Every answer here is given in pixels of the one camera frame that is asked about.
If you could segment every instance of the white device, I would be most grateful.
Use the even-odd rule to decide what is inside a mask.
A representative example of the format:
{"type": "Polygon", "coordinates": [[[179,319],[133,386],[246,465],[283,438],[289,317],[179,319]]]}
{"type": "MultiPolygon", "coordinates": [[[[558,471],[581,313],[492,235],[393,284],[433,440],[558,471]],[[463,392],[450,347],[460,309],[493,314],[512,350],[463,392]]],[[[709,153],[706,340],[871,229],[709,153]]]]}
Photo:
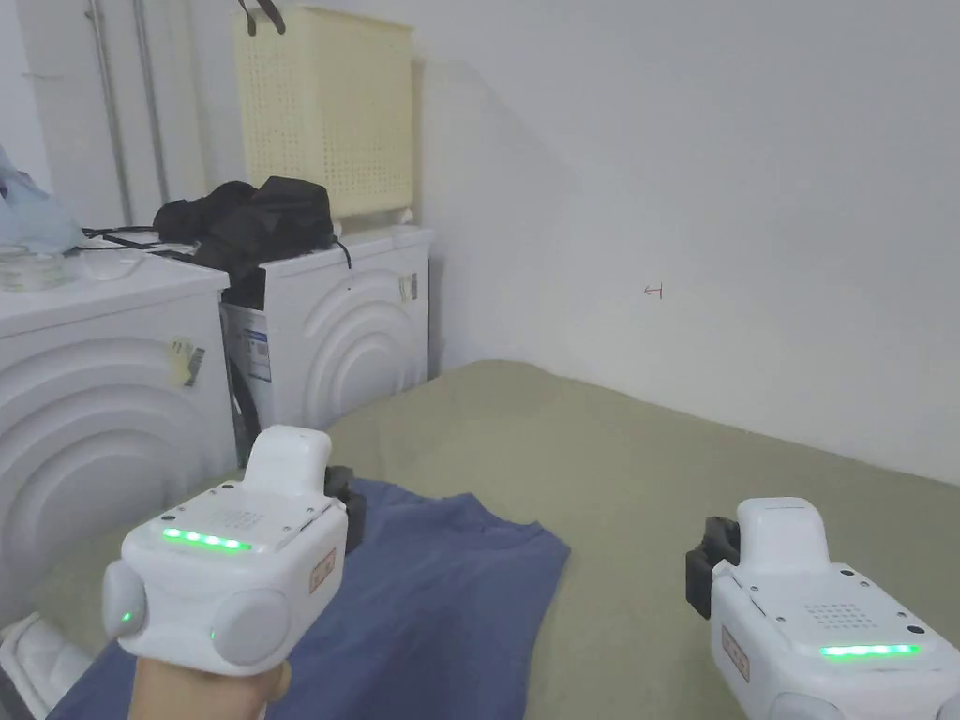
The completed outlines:
{"type": "Polygon", "coordinates": [[[243,482],[132,530],[104,576],[108,634],[130,653],[249,676],[289,655],[340,588],[344,504],[324,495],[330,439],[275,425],[243,482]]]}
{"type": "Polygon", "coordinates": [[[750,720],[960,720],[960,653],[832,564],[810,503],[747,500],[737,519],[740,563],[713,569],[710,648],[750,720]]]}
{"type": "Polygon", "coordinates": [[[393,226],[263,264],[263,310],[224,303],[260,424],[323,430],[425,382],[433,230],[393,226]]]}
{"type": "Polygon", "coordinates": [[[228,275],[152,256],[111,282],[65,266],[64,285],[0,292],[0,626],[78,538],[237,467],[228,275]]]}

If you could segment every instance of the bed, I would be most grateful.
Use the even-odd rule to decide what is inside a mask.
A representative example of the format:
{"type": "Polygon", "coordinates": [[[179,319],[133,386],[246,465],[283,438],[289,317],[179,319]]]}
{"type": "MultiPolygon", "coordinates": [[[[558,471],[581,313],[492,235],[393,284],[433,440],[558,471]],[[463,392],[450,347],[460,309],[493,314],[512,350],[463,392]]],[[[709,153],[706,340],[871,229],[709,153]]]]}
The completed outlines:
{"type": "MultiPolygon", "coordinates": [[[[707,624],[684,601],[684,552],[706,516],[731,516],[751,496],[812,501],[836,560],[960,644],[952,573],[960,488],[511,362],[449,372],[354,412],[330,435],[333,461],[360,476],[430,496],[473,492],[498,515],[538,520],[572,547],[540,630],[528,720],[740,716],[709,658],[707,624]]],[[[96,654],[103,638],[90,598],[121,535],[88,543],[33,591],[38,614],[0,651],[8,674],[26,673],[15,657],[29,655],[34,626],[49,652],[33,663],[49,674],[59,662],[60,685],[96,654]]]]}

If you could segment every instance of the yellow laundry basket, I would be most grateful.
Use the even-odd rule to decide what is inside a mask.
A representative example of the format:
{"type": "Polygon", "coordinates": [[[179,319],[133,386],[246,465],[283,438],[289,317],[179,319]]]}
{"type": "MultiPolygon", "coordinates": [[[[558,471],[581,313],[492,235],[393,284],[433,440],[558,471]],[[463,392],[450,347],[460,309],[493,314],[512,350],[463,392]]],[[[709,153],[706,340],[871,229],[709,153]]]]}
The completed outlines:
{"type": "Polygon", "coordinates": [[[258,11],[254,37],[245,15],[235,20],[250,182],[317,182],[334,218],[409,207],[411,29],[322,8],[287,8],[283,17],[280,35],[258,11]]]}

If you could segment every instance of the label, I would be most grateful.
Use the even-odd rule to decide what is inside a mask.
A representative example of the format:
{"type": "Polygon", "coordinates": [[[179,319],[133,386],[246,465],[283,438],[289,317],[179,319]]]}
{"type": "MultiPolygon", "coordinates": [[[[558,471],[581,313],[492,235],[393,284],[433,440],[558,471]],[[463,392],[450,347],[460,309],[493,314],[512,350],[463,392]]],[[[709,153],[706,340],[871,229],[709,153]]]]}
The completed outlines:
{"type": "Polygon", "coordinates": [[[736,665],[736,669],[740,671],[740,675],[743,676],[743,679],[747,682],[750,681],[750,658],[747,657],[747,654],[743,652],[743,648],[740,647],[740,644],[733,639],[733,636],[730,634],[730,631],[727,630],[727,626],[723,626],[722,634],[723,649],[727,651],[727,655],[730,656],[730,659],[733,660],[733,664],[736,665]]]}
{"type": "Polygon", "coordinates": [[[186,338],[174,338],[170,341],[167,357],[170,359],[174,384],[184,388],[194,387],[205,355],[204,348],[194,348],[193,343],[186,338]]]}
{"type": "Polygon", "coordinates": [[[313,571],[310,573],[310,594],[314,593],[314,590],[319,588],[326,580],[327,575],[333,572],[333,568],[337,566],[337,549],[334,548],[330,550],[329,554],[323,558],[317,566],[313,568],[313,571]]]}
{"type": "Polygon", "coordinates": [[[272,382],[270,375],[270,343],[267,333],[244,330],[247,350],[247,375],[257,380],[272,382]]]}
{"type": "Polygon", "coordinates": [[[400,276],[400,303],[406,304],[416,300],[420,295],[420,283],[417,274],[400,276]]]}

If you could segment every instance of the blue shirt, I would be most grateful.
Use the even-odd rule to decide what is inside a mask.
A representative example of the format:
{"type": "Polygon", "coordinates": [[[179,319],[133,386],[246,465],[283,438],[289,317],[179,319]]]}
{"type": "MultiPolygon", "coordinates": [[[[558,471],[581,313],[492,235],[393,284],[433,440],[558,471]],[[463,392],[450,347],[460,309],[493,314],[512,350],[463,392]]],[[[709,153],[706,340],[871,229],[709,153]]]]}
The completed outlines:
{"type": "MultiPolygon", "coordinates": [[[[290,656],[268,720],[520,720],[537,632],[569,548],[473,495],[354,481],[367,535],[290,656]]],[[[134,660],[110,645],[50,720],[125,720],[134,660]]]]}

